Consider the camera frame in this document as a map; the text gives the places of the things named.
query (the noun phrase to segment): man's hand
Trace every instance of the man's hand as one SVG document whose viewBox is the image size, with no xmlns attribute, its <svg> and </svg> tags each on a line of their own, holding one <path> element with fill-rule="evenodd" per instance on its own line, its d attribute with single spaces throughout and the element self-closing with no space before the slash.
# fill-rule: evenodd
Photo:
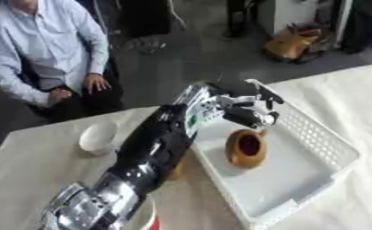
<svg viewBox="0 0 372 230">
<path fill-rule="evenodd" d="M 61 102 L 65 98 L 71 97 L 71 92 L 68 90 L 54 89 L 49 93 L 48 104 L 54 105 Z"/>
<path fill-rule="evenodd" d="M 102 91 L 111 88 L 111 85 L 103 78 L 103 76 L 97 74 L 89 74 L 84 80 L 84 85 L 89 94 L 93 93 L 93 89 Z"/>
</svg>

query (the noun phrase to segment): robotic hand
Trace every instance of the robotic hand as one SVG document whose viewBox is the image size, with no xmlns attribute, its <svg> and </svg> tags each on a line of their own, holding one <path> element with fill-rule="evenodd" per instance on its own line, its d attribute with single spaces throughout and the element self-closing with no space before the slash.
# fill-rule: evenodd
<svg viewBox="0 0 372 230">
<path fill-rule="evenodd" d="M 270 112 L 257 111 L 256 101 L 265 101 Z M 44 210 L 40 229 L 121 229 L 146 195 L 165 182 L 199 128 L 216 117 L 265 128 L 279 117 L 272 111 L 274 102 L 283 100 L 256 81 L 189 86 L 133 131 L 117 151 L 116 163 L 92 188 L 75 182 L 60 191 Z"/>
</svg>

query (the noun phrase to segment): white tablecloth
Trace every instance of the white tablecloth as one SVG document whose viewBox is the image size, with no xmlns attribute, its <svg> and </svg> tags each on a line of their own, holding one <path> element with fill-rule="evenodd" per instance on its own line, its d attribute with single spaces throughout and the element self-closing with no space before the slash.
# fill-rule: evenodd
<svg viewBox="0 0 372 230">
<path fill-rule="evenodd" d="M 362 163 L 327 196 L 271 229 L 372 229 L 372 66 L 271 85 L 287 100 L 349 140 Z M 114 157 L 90 157 L 77 140 L 100 120 L 121 127 L 123 138 L 153 108 L 136 109 L 15 131 L 0 147 L 0 230 L 35 229 L 48 201 L 72 181 L 92 184 Z M 184 178 L 153 194 L 163 229 L 240 229 L 193 154 Z"/>
</svg>

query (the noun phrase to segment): brown bag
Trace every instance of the brown bag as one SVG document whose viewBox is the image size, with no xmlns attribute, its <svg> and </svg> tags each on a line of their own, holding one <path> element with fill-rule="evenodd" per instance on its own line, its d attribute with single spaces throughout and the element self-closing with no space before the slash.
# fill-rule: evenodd
<svg viewBox="0 0 372 230">
<path fill-rule="evenodd" d="M 273 58 L 285 61 L 295 60 L 300 58 L 304 51 L 317 42 L 321 36 L 321 29 L 306 29 L 292 25 L 277 33 L 272 40 L 267 42 L 264 50 Z"/>
</svg>

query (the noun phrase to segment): wooden bowl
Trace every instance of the wooden bowl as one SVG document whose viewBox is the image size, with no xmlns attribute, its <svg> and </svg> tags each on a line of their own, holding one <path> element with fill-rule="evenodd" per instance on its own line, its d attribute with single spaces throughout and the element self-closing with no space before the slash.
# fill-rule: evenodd
<svg viewBox="0 0 372 230">
<path fill-rule="evenodd" d="M 226 141 L 226 157 L 238 167 L 253 168 L 261 164 L 267 154 L 267 129 L 255 132 L 240 129 Z"/>
</svg>

